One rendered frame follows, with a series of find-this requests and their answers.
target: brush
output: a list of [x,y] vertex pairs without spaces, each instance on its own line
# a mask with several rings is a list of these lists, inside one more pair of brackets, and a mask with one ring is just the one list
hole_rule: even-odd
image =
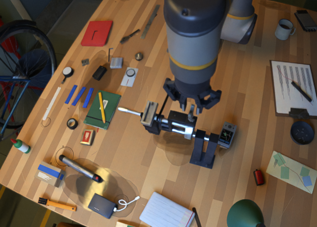
[[70,210],[70,211],[76,211],[77,210],[77,207],[75,206],[67,206],[67,205],[64,205],[64,204],[61,204],[61,203],[57,203],[57,202],[54,202],[54,201],[50,201],[48,199],[45,199],[45,198],[39,198],[39,201],[38,201],[39,204],[42,204],[42,205],[46,205],[46,206],[55,206],[55,207],[58,207],[58,208],[61,208],[61,209],[64,209],[64,210]]

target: green notebook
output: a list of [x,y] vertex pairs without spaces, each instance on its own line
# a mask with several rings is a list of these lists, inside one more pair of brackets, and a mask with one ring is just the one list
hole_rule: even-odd
[[[103,122],[103,118],[101,114],[99,92],[101,92],[103,96],[106,123]],[[105,92],[105,91],[98,91],[88,111],[88,114],[84,120],[84,124],[91,125],[93,127],[97,127],[100,129],[108,129],[108,126],[113,117],[115,109],[118,106],[120,98],[121,96],[118,94]]]

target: wooden table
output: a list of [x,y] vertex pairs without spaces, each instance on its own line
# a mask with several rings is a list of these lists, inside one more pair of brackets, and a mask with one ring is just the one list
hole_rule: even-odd
[[[161,7],[145,39],[140,39],[139,33],[121,45],[119,41],[123,36],[136,29],[143,31],[156,4]],[[88,24],[85,26],[19,135],[19,139],[31,146],[32,152],[23,154],[13,148],[0,170],[0,183],[35,202],[39,197],[45,197],[74,205],[62,187],[55,188],[34,178],[41,161],[56,165],[53,158],[56,151],[67,146],[73,149],[74,158],[92,160],[137,186],[141,199],[134,211],[122,219],[133,226],[147,226],[140,222],[139,216],[154,191],[186,208],[196,207],[202,226],[226,226],[230,207],[244,198],[254,200],[260,206],[267,227],[316,226],[316,191],[308,194],[267,175],[265,170],[273,150],[316,169],[317,139],[310,145],[299,147],[290,138],[294,119],[275,116],[269,60],[310,63],[317,81],[317,33],[302,30],[294,16],[296,7],[266,0],[254,0],[253,5],[259,17],[250,42],[247,45],[223,43],[217,70],[211,79],[212,87],[222,90],[222,97],[214,108],[199,115],[196,125],[196,128],[214,133],[220,132],[224,121],[238,125],[230,150],[224,153],[217,149],[212,170],[189,163],[172,165],[165,150],[157,147],[157,138],[140,124],[139,117],[119,111],[107,131],[97,132],[93,146],[80,145],[83,128],[89,127],[83,124],[88,109],[82,108],[87,91],[77,106],[65,104],[74,84],[78,85],[78,90],[83,85],[93,86],[93,97],[97,89],[121,94],[120,106],[141,112],[147,100],[158,102],[160,109],[166,96],[162,88],[164,80],[173,78],[166,52],[163,0],[103,0],[91,21],[113,20],[107,44],[103,47],[81,46]],[[317,21],[317,13],[310,11],[310,14]],[[297,28],[295,35],[286,41],[274,36],[281,18],[290,19]],[[124,68],[108,69],[102,81],[92,82],[92,71],[105,63],[109,67],[109,48],[113,48],[111,57],[124,58]],[[144,54],[140,62],[134,59],[137,52]],[[90,65],[82,66],[81,60],[86,58]],[[61,85],[61,72],[66,66],[71,66],[75,73]],[[139,69],[132,88],[120,86],[127,66]],[[43,127],[48,123],[41,125],[42,117],[58,86],[62,89],[49,114],[51,123]],[[169,99],[165,116],[170,109],[180,111],[178,107],[177,102],[172,103]],[[75,130],[66,127],[66,121],[71,117],[79,119]],[[309,122],[316,127],[316,120]],[[262,170],[265,185],[256,186],[255,169]],[[108,220],[82,207],[78,207],[77,212],[49,208],[90,227],[114,227],[118,220],[114,217]]]

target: yellow floor line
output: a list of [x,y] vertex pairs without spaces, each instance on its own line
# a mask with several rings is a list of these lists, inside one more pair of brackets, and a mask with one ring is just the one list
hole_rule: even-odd
[[2,195],[3,195],[3,193],[4,193],[4,190],[5,190],[5,186],[2,186],[2,188],[0,190],[0,199],[1,199]]
[[48,219],[50,217],[50,214],[51,214],[51,210],[47,209],[45,212],[44,218],[42,219],[42,223],[41,223],[40,227],[45,227],[46,222],[48,221]]

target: red book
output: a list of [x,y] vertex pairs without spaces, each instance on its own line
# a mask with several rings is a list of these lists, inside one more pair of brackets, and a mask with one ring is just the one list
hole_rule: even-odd
[[90,21],[81,41],[82,46],[102,47],[107,41],[107,37],[112,25],[112,20]]

